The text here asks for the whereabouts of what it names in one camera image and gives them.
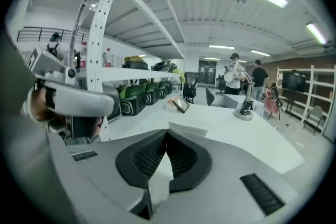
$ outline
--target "doorway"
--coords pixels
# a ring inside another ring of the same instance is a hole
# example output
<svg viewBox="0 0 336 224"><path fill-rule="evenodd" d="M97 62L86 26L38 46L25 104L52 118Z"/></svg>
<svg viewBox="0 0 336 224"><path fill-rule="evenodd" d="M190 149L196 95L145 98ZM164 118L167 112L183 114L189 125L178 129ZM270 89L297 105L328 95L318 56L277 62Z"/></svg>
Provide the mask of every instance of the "doorway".
<svg viewBox="0 0 336 224"><path fill-rule="evenodd" d="M202 84L215 85L216 81L216 62L199 61L198 62L198 82Z"/></svg>

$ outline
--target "white shelving unit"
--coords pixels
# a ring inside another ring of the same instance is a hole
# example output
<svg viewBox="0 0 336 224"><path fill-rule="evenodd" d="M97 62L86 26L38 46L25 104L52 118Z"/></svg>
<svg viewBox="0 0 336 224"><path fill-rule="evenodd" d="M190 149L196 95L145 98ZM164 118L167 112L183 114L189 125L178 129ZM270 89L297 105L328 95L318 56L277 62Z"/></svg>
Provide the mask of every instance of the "white shelving unit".
<svg viewBox="0 0 336 224"><path fill-rule="evenodd" d="M178 55L180 58L184 59L185 47L184 51L180 49L180 47L176 44L176 41L173 39L169 31L165 28L159 18L155 15L155 13L148 7L148 5L143 0L128 0L132 3L147 19L155 26L169 41L174 49L174 55ZM180 22L178 21L177 15L170 0L165 0L169 10L173 15L173 20L175 21L178 30L181 32L183 37L184 45L185 38L182 32L182 28ZM73 43L74 38L77 32L78 24L80 21L81 14L83 12L83 7L87 5L88 0L83 0L82 5L78 11L75 28L72 32L70 50L73 52ZM90 31L89 31L89 41L87 43L87 69L86 72L80 72L77 74L78 78L86 78L87 81L87 89L89 91L95 92L103 92L103 83L110 81L124 81L124 80L132 80L132 79L161 79L168 78L173 80L179 80L180 75L174 73L166 73L166 72L157 72L151 70L139 70L139 69L126 69L126 68L103 68L102 67L102 44L103 44L103 36L106 27L106 22L108 18L109 11L111 9L111 5L113 0L100 0L96 5L96 11L92 19ZM170 94L166 100L160 100L155 105L146 106L143 111L141 111L136 116L125 117L122 116L115 121L108 124L107 118L105 117L101 126L100 131L100 140L108 141L112 139L116 139L116 136L120 136L122 134L117 134L118 132L123 132L123 126L131 127L134 126L135 122L144 119L144 117L148 116L151 113L154 113L156 109L162 107L162 105L170 98L174 98L176 95Z"/></svg>
<svg viewBox="0 0 336 224"><path fill-rule="evenodd" d="M336 65L334 65L333 69L318 69L315 68L313 65L311 65L310 69L279 69L278 67L278 72L277 72L277 88L282 89L282 73L283 72L289 72L292 70L296 70L298 72L301 73L309 73L310 74L310 80L307 80L306 83L309 85L309 90L308 92L299 92L299 94L304 94L307 95L307 102L306 103L302 103L299 101L294 101L294 104L299 105L300 107L303 108L303 112L301 113L299 110L297 109L292 109L291 113L299 118L301 118L301 122L303 123L304 120L306 120L307 117L307 113L309 109L312 109L312 105L311 105L311 99L312 98L316 98L316 99L320 99L326 102L330 103L329 106L329 110L328 113L327 112L323 112L323 116L325 117L325 120L322 120L321 122L321 126L319 126L319 129L321 131L321 134L323 134L324 128L326 126L326 124L328 123L329 120L329 115L333 106L333 100L334 100L334 96L335 96L335 85L336 85ZM318 81L318 75L319 74L330 74L333 76L333 81L334 83L327 83L327 82L321 82ZM318 94L314 94L313 91L315 89L315 87L326 87L326 88L330 88L332 91L332 95L331 98L327 98L324 96L320 96ZM282 100L285 100L286 98L283 96L280 96L280 98ZM314 122L313 120L308 120L309 123L316 125L316 122Z"/></svg>

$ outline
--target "man in white shirt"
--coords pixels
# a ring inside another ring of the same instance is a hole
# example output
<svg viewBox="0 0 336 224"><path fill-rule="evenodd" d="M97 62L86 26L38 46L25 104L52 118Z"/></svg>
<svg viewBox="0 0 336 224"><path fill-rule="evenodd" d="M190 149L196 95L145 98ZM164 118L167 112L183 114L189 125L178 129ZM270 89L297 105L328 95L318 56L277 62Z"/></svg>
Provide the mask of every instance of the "man in white shirt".
<svg viewBox="0 0 336 224"><path fill-rule="evenodd" d="M237 62L239 60L239 54L232 54L230 59L233 62ZM225 94L234 94L234 95L239 95L240 93L240 81L245 79L244 76L244 68L239 64L238 64L238 74L235 75L235 78L226 83L226 88L225 88Z"/></svg>

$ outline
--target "monitor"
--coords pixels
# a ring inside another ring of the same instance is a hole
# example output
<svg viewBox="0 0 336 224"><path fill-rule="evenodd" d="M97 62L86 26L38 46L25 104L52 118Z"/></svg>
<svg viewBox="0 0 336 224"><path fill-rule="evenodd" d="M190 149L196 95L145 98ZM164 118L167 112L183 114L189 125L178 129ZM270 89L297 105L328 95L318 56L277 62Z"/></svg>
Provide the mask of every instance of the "monitor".
<svg viewBox="0 0 336 224"><path fill-rule="evenodd" d="M284 72L282 78L282 88L297 92L304 92L306 84L306 76L293 70Z"/></svg>
<svg viewBox="0 0 336 224"><path fill-rule="evenodd" d="M189 108L190 104L184 100L183 97L179 97L178 99L174 100L173 103L177 106L177 109L182 113L185 113Z"/></svg>

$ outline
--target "bottle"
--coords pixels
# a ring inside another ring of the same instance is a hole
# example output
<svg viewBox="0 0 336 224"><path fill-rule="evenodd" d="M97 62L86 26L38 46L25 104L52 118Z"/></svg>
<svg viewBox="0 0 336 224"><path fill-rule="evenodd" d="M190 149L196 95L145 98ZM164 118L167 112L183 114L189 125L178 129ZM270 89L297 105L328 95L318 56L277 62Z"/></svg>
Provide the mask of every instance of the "bottle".
<svg viewBox="0 0 336 224"><path fill-rule="evenodd" d="M113 59L111 54L111 49L107 49L107 52L104 53L104 66L113 67Z"/></svg>
<svg viewBox="0 0 336 224"><path fill-rule="evenodd" d="M82 70L86 69L86 59L87 59L87 43L82 43L82 51L80 52L79 68Z"/></svg>

